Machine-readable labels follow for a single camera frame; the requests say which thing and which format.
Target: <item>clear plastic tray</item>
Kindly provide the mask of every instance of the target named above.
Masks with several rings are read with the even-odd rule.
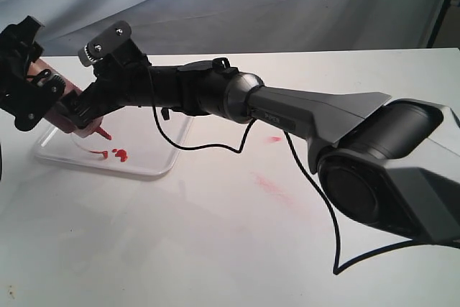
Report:
[[[183,143],[192,118],[170,112],[170,120],[164,121],[160,110],[157,111],[166,134],[174,142]],[[111,141],[98,134],[80,138],[50,127],[35,145],[35,156],[43,162],[53,162],[64,168],[140,180],[158,178],[173,167],[179,150],[167,143],[158,132],[151,108],[120,109],[105,116],[102,127],[112,136]],[[102,155],[86,152],[81,147],[106,150],[109,157],[104,159]],[[126,150],[128,159],[122,162],[120,157],[115,157],[113,149]]]

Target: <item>white fabric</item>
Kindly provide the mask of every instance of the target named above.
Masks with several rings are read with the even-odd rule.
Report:
[[[46,53],[68,55],[118,19],[148,54],[418,47],[440,0],[31,1],[0,3],[1,21],[40,13]]]

